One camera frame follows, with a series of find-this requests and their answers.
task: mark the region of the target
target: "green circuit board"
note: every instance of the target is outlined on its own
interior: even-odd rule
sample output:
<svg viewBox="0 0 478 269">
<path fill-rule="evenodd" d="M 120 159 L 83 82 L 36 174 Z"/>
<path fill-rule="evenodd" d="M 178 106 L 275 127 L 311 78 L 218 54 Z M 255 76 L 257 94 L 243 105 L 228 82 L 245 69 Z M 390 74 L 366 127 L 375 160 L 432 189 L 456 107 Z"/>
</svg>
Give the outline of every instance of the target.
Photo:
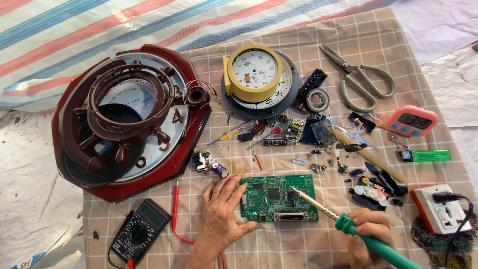
<svg viewBox="0 0 478 269">
<path fill-rule="evenodd" d="M 317 209 L 292 187 L 315 199 L 312 175 L 241 178 L 247 189 L 240 202 L 241 216 L 257 222 L 318 221 Z"/>
</svg>

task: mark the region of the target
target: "striped tarp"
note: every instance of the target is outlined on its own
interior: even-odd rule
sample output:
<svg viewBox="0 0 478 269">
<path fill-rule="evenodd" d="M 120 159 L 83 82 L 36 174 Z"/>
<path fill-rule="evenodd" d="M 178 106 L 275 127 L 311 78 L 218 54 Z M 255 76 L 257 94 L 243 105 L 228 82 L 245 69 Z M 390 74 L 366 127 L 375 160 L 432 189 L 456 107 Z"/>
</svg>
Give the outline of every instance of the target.
<svg viewBox="0 0 478 269">
<path fill-rule="evenodd" d="M 176 51 L 358 12 L 382 0 L 3 0 L 0 108 L 53 109 L 68 83 L 117 52 Z"/>
</svg>

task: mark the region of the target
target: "cartoon bunny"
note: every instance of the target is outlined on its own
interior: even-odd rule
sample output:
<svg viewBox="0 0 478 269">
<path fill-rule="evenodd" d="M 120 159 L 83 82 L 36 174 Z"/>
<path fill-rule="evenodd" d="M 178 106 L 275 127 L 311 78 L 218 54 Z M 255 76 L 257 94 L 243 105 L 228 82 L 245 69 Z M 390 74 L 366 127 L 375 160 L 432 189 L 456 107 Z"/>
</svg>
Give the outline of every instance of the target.
<svg viewBox="0 0 478 269">
<path fill-rule="evenodd" d="M 267 78 L 266 74 L 266 71 L 253 70 L 251 73 L 244 75 L 244 80 L 246 83 L 261 82 L 263 79 Z"/>
</svg>

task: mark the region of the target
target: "green soldering iron handle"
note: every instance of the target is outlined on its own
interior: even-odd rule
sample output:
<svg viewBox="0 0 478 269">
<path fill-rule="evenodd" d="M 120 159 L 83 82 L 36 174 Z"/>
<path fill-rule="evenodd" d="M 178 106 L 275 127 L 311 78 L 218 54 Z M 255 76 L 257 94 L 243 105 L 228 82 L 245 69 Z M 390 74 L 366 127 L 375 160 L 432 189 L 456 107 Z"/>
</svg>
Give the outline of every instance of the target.
<svg viewBox="0 0 478 269">
<path fill-rule="evenodd" d="M 382 241 L 371 237 L 371 236 L 363 236 L 359 235 L 356 231 L 355 224 L 353 223 L 352 219 L 347 217 L 345 213 L 342 213 L 335 223 L 335 228 L 339 231 L 342 231 L 346 234 L 350 235 L 358 235 L 360 236 L 367 247 L 372 250 L 373 252 L 377 253 L 380 257 L 384 260 L 392 264 L 398 269 L 423 269 L 423 267 L 417 265 L 416 263 L 412 262 L 411 260 L 407 259 L 404 255 L 400 252 L 393 249 L 391 246 L 383 243 Z"/>
</svg>

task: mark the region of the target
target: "power strip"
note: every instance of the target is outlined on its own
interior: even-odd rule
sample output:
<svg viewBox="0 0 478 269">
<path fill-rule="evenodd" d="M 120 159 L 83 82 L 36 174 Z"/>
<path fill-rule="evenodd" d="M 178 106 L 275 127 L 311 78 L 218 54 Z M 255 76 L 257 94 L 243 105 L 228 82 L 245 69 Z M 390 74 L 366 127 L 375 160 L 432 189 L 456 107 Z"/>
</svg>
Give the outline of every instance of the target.
<svg viewBox="0 0 478 269">
<path fill-rule="evenodd" d="M 442 204 L 436 203 L 433 200 L 432 195 L 434 193 L 443 191 L 453 192 L 448 184 L 434 185 L 410 191 L 428 230 L 434 234 L 451 234 L 456 232 L 458 226 L 465 218 L 465 213 L 458 201 Z M 469 229 L 471 229 L 471 225 L 470 222 L 467 222 L 461 228 L 461 231 Z"/>
</svg>

